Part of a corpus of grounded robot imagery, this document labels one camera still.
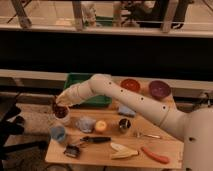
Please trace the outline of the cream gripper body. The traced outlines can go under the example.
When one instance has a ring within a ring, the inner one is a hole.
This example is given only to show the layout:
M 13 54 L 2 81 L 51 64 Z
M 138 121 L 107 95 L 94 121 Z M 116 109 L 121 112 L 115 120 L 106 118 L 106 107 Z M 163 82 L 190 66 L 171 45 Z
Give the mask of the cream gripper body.
M 71 91 L 69 89 L 64 90 L 56 97 L 55 102 L 58 106 L 72 106 Z

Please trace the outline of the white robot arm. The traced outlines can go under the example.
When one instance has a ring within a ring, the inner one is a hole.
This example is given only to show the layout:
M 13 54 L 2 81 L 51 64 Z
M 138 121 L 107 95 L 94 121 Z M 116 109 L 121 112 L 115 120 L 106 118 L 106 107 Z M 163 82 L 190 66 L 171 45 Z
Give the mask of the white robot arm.
M 114 98 L 184 143 L 183 171 L 213 171 L 213 108 L 184 113 L 116 84 L 107 74 L 94 74 L 71 85 L 56 98 L 58 106 L 74 106 L 97 95 Z

